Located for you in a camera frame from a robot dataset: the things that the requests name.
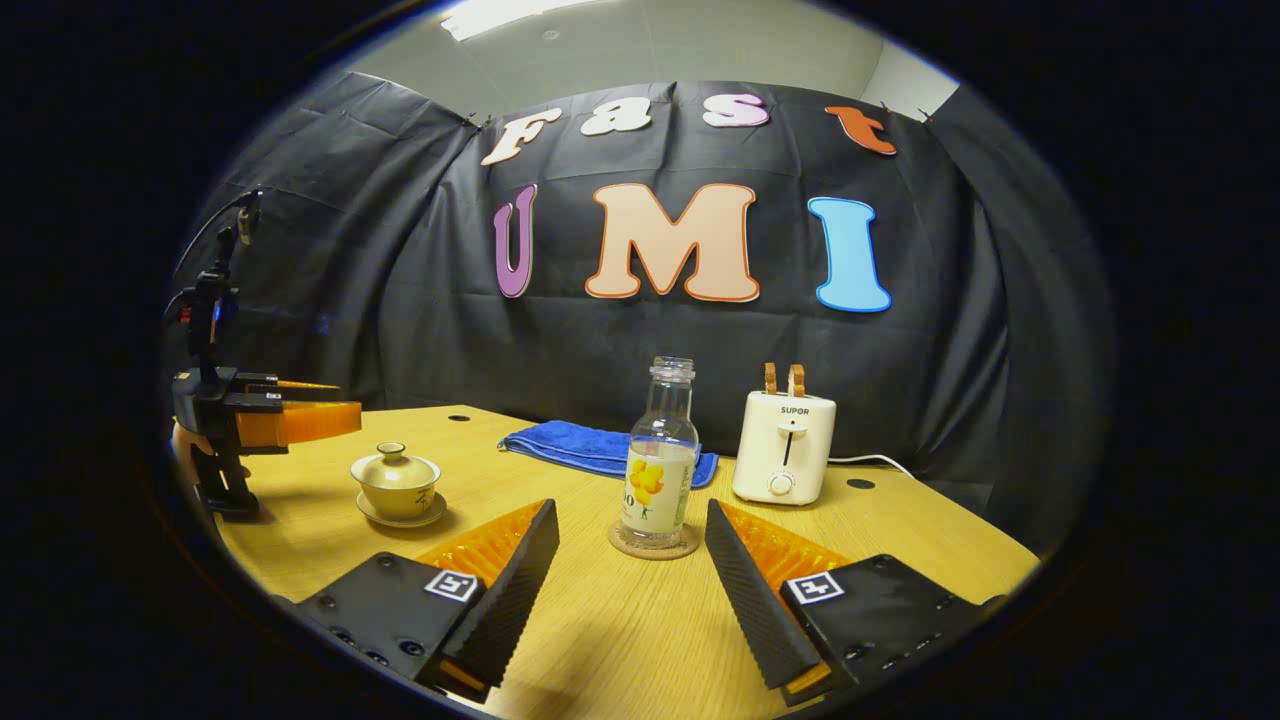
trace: white cable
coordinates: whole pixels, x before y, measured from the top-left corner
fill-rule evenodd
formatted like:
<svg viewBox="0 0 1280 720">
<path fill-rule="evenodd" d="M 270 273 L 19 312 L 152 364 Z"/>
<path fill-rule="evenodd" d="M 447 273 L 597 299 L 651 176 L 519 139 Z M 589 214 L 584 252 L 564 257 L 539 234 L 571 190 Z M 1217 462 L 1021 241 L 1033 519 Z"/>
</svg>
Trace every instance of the white cable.
<svg viewBox="0 0 1280 720">
<path fill-rule="evenodd" d="M 893 460 L 892 457 L 890 457 L 887 455 L 859 455 L 858 457 L 828 457 L 827 462 L 858 462 L 859 460 L 883 460 L 883 461 L 888 462 L 890 465 L 897 468 L 899 470 L 902 470 L 902 473 L 905 473 L 908 478 L 911 478 L 913 480 L 915 480 L 915 475 L 913 475 L 910 473 L 910 470 L 908 470 L 906 468 L 901 466 L 897 462 L 897 460 Z"/>
</svg>

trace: wall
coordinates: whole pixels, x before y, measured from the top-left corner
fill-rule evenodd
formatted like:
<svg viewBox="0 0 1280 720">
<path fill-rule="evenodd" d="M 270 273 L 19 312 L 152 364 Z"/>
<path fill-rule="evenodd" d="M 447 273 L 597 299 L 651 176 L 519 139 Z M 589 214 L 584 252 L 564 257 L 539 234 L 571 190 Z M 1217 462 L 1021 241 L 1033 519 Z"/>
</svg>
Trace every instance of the wall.
<svg viewBox="0 0 1280 720">
<path fill-rule="evenodd" d="M 884 102 L 895 113 L 923 120 L 919 110 L 932 114 L 951 97 L 956 87 L 956 81 L 933 65 L 904 47 L 884 41 L 876 72 L 859 100 L 872 105 Z"/>
<path fill-rule="evenodd" d="M 543 33 L 554 31 L 553 40 Z M 483 123 L 628 85 L 744 81 L 858 97 L 881 56 L 872 29 L 801 0 L 616 0 L 550 10 L 458 42 L 426 13 L 348 69 Z"/>
</svg>

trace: bottle label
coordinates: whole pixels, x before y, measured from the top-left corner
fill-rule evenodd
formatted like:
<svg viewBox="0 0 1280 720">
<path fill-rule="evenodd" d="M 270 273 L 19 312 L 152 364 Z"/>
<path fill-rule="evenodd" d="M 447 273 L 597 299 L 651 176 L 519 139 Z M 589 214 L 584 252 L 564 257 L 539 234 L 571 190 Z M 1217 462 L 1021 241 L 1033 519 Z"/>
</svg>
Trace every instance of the bottle label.
<svg viewBox="0 0 1280 720">
<path fill-rule="evenodd" d="M 694 484 L 692 452 L 654 457 L 627 451 L 622 483 L 622 524 L 643 533 L 673 533 L 685 521 Z"/>
</svg>

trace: black cloth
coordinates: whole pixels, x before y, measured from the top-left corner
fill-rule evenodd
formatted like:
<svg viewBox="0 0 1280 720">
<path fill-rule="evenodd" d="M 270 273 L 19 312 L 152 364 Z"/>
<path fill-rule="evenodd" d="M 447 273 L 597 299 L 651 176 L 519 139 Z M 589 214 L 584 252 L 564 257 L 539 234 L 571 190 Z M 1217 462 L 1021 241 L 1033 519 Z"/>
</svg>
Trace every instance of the black cloth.
<svg viewBox="0 0 1280 720">
<path fill-rule="evenodd" d="M 759 96 L 769 122 L 708 126 L 703 100 L 718 94 Z M 594 108 L 627 96 L 652 101 L 648 127 L 581 135 Z M 831 105 L 881 120 L 896 155 L 851 141 L 824 111 Z M 502 120 L 550 108 L 563 115 L 516 158 L 480 164 Z M 989 495 L 997 524 L 1025 542 L 1062 497 L 1039 492 L 1047 470 L 1034 459 L 1057 465 L 1053 488 L 1076 489 L 1068 479 L 1076 456 L 1046 454 L 1046 441 L 1097 442 L 1084 423 L 1096 405 L 1064 396 L 1102 391 L 1083 379 L 1094 365 L 1076 359 L 1096 347 L 1071 345 L 1093 318 L 1079 307 L 1094 300 L 1080 290 L 1092 281 L 1079 286 L 1074 275 L 1074 258 L 1089 249 L 1075 242 L 1079 222 L 1060 218 L 1069 205 L 1042 196 L 1060 188 L 1039 176 L 1027 188 L 1000 184 L 970 169 L 1006 147 L 1006 136 L 978 137 L 987 128 L 969 115 L 970 126 L 942 132 L 952 117 L 945 106 L 925 126 L 810 90 L 680 82 L 563 97 L 480 129 L 394 83 L 340 76 L 265 127 L 207 204 L 211 211 L 266 188 L 259 237 L 237 251 L 242 311 L 220 361 L 342 384 L 370 410 L 467 404 L 627 430 L 645 406 L 649 361 L 678 355 L 698 372 L 692 419 L 703 445 L 731 455 L 763 364 L 800 363 L 809 392 L 837 402 L 833 456 L 888 455 L 975 511 Z M 1006 160 L 1006 173 L 1036 161 L 1027 152 Z M 534 183 L 532 277 L 521 297 L 507 299 L 494 273 L 493 217 Z M 588 295 L 604 223 L 593 193 L 617 183 L 648 186 L 673 219 L 708 183 L 750 187 L 759 297 L 689 296 L 692 261 L 662 296 L 634 256 L 643 281 L 635 296 Z M 822 196 L 874 209 L 887 310 L 818 301 L 827 241 L 806 202 Z M 515 234 L 516 218 L 511 224 Z M 207 265 L 211 236 L 179 279 Z M 189 364 L 180 342 L 169 350 L 173 369 Z M 1070 413 L 1050 418 L 1061 407 Z M 1064 436 L 1064 423 L 1078 437 Z M 1027 492 L 1005 493 L 1015 474 L 1012 486 Z"/>
</svg>

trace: power cord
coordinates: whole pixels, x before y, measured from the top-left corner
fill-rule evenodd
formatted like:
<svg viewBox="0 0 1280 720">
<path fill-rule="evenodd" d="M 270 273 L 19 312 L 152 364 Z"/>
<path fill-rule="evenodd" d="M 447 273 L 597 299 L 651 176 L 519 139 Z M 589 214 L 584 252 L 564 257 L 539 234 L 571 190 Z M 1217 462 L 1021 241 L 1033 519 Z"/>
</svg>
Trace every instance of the power cord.
<svg viewBox="0 0 1280 720">
<path fill-rule="evenodd" d="M 897 460 L 893 460 L 892 457 L 890 457 L 887 455 L 859 455 L 858 457 L 828 457 L 827 462 L 831 464 L 831 465 L 852 465 L 855 462 L 861 462 L 864 460 L 883 460 L 884 462 L 888 462 L 890 465 L 892 465 L 892 466 L 897 468 L 899 470 L 901 470 L 902 474 L 905 474 L 908 478 L 911 478 L 913 480 L 916 480 L 916 477 L 913 475 L 910 470 L 908 470 L 901 464 L 899 464 Z"/>
<path fill-rule="evenodd" d="M 174 295 L 173 297 L 169 299 L 169 304 L 164 306 L 164 313 L 160 313 L 161 320 L 166 320 L 169 318 L 169 310 L 173 310 L 173 304 L 177 302 L 178 299 L 180 297 L 182 293 L 179 292 L 178 295 Z"/>
<path fill-rule="evenodd" d="M 191 242 L 187 243 L 187 249 L 182 251 L 182 258 L 179 258 L 178 264 L 173 266 L 173 277 L 178 277 L 178 272 L 182 270 L 182 264 L 187 261 L 187 255 L 191 254 L 191 249 L 196 246 L 196 241 L 200 240 L 200 236 L 205 234 L 205 231 L 209 229 L 209 225 L 214 224 L 214 220 L 216 220 L 219 215 L 221 215 L 227 210 L 230 210 L 232 208 L 239 206 L 241 215 L 243 217 L 237 218 L 237 222 L 247 223 L 251 219 L 250 215 L 256 214 L 257 211 L 256 205 L 252 204 L 255 204 L 257 199 L 261 196 L 262 196 L 262 188 L 261 187 L 253 188 L 248 192 L 237 196 L 227 205 L 219 208 L 216 213 L 210 215 L 209 219 L 205 220 L 205 224 L 201 225 L 198 231 L 196 231 L 196 236 L 191 238 Z"/>
</svg>

